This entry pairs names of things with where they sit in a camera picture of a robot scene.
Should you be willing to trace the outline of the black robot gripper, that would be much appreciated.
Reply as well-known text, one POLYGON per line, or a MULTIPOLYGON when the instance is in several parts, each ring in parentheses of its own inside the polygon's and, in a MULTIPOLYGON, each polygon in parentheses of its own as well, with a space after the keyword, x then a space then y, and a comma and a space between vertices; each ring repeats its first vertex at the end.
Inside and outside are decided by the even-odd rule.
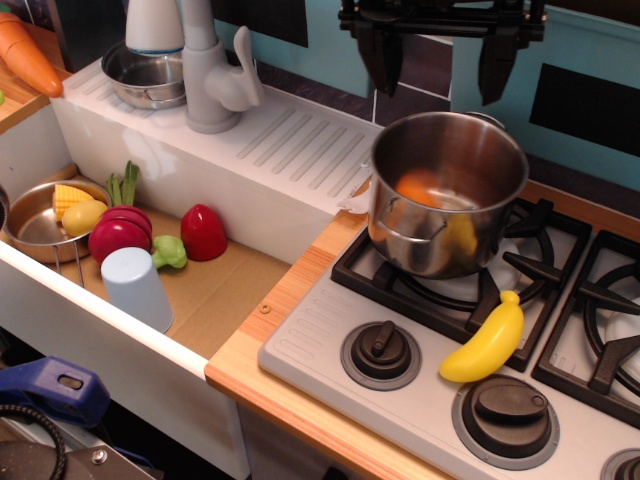
POLYGON ((483 106, 501 99, 521 38, 540 41, 546 26, 543 1, 343 1, 338 19, 356 38, 374 87, 389 97, 402 70, 400 35, 485 37, 478 69, 483 106))

